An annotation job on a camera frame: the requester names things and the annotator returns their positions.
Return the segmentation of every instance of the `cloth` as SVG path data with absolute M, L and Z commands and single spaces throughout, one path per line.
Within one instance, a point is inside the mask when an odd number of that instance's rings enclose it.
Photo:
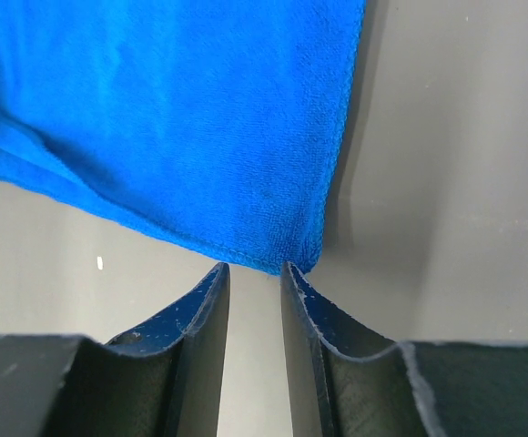
M 308 271 L 363 6 L 0 2 L 0 179 L 213 258 Z

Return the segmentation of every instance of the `gray surface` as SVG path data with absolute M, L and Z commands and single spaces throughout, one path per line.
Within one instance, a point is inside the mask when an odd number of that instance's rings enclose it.
M 369 9 L 310 279 L 394 339 L 528 339 L 528 0 Z M 0 331 L 107 340 L 212 265 L 0 183 Z M 279 315 L 278 281 L 233 268 L 221 435 L 290 435 Z

